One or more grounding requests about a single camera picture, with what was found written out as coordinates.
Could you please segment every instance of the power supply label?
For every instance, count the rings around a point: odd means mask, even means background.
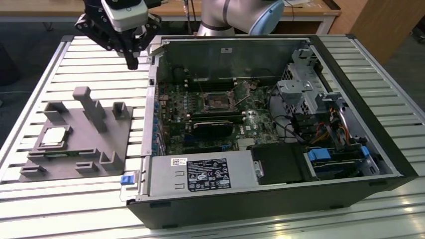
[[[188,188],[191,192],[231,188],[227,159],[188,161]]]

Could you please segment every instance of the aluminum extrusion table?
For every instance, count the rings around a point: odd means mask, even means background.
[[[47,102],[72,98],[76,86],[89,86],[92,98],[112,106],[135,107],[125,171],[141,163],[141,136],[149,64],[147,53],[137,71],[87,37],[64,37],[27,106],[0,151],[0,238],[396,238],[425,233],[425,114],[360,42],[344,35],[321,36],[373,113],[412,163],[420,178],[381,192],[349,208],[211,225],[149,230],[125,207],[136,187],[121,193],[120,176],[20,183],[45,121]],[[329,75],[325,74],[335,91]]]

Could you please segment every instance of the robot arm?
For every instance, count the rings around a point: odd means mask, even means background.
[[[200,36],[268,35],[284,11],[284,0],[204,0]]]
[[[75,27],[108,51],[125,58],[129,70],[139,67],[137,57],[161,28],[160,16],[148,9],[164,0],[84,0],[84,14]],[[203,0],[200,36],[235,35],[237,28],[251,35],[275,29],[284,10],[283,0]],[[144,33],[136,37],[136,29]]]
[[[161,28],[161,18],[148,9],[161,0],[84,0],[84,14],[75,27],[108,51],[125,58],[129,70],[139,67],[137,57]],[[144,33],[136,37],[137,27]]]

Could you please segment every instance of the gray fixture plate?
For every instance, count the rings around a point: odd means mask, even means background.
[[[133,108],[127,107],[129,115],[133,114]],[[108,158],[112,158],[112,151],[116,151],[116,154],[121,160],[121,167],[119,170],[107,171],[103,166],[99,164],[99,156],[95,157],[55,157],[47,161],[37,161],[45,170],[45,174],[41,176],[25,177],[20,176],[20,182],[33,182],[33,181],[47,181],[57,179],[71,179],[71,178],[85,178],[85,177],[99,177],[99,176],[113,176],[120,175],[124,172],[124,160],[125,160],[125,151],[127,151],[127,142],[131,130],[131,117],[128,119],[115,120],[112,113],[112,107],[104,107],[105,118],[104,122],[108,127],[108,131],[99,133],[93,124],[87,119],[84,115],[84,109],[68,109],[68,112],[61,113],[63,118],[65,119],[67,124],[72,127],[72,133],[68,136],[67,151],[71,150],[83,150],[83,149],[97,149],[100,152],[104,152]],[[57,126],[51,123],[49,120],[45,121],[44,127],[37,138],[32,152],[37,152],[37,145],[40,144],[45,130],[51,126]],[[75,164],[77,162],[93,162],[97,166],[99,171],[92,173],[80,174],[75,170]],[[36,164],[28,160],[27,166],[35,166]]]

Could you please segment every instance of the table leg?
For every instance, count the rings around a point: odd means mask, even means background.
[[[317,32],[316,32],[317,35],[328,34],[335,18],[336,18],[335,16],[325,16],[324,17],[324,20],[320,23],[320,26],[317,28]]]
[[[52,22],[43,22],[43,26],[45,31],[53,31],[53,23]]]

